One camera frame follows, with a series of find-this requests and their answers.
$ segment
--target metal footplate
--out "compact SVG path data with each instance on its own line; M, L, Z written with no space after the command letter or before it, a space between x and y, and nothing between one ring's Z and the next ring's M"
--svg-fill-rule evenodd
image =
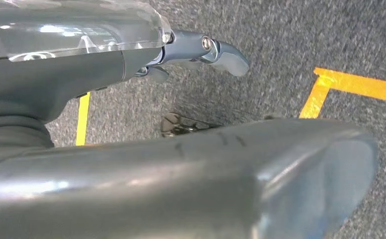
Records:
M222 125L187 118L176 113L167 113L162 117L160 131L163 137L174 137L176 135L204 131L221 126Z

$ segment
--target transparent cover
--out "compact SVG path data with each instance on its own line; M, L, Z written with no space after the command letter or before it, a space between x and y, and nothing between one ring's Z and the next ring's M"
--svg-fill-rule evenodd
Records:
M26 61L162 47L167 19L132 0L0 0L0 58Z

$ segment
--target yellow tape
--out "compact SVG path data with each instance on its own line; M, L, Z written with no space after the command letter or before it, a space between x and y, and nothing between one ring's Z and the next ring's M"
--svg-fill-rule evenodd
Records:
M90 92L80 98L78 108L77 138L76 145L81 146L86 143L87 117L89 114Z
M301 111L300 118L302 119L315 119L319 116L323 103L328 96L329 87L325 86L326 81L324 78L319 77L310 92L309 98Z
M319 75L300 118L317 118L330 89L386 101L386 81L316 68Z
M386 101L386 81L321 68L314 73L332 79L331 89Z

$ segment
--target yellow floor marking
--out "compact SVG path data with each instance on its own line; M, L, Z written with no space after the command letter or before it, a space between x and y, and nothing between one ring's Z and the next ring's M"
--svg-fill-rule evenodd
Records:
M80 98L80 106L78 108L78 123L77 123L77 138L76 146L81 146L86 143L87 116L89 114L90 92Z
M300 118L317 118L330 89L386 101L386 81L316 68L319 75Z

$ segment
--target gray carpet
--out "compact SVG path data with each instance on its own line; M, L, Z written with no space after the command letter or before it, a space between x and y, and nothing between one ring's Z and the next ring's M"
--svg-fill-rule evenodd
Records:
M238 46L251 70L236 78L208 66L168 67L166 83L133 79L92 93L87 143L159 137L168 111L217 124L298 117L329 68L386 80L386 0L151 0L173 28L210 32ZM58 146L74 145L78 103L48 127ZM381 146L373 189L333 238L386 239L386 102L331 91L321 117L355 122Z

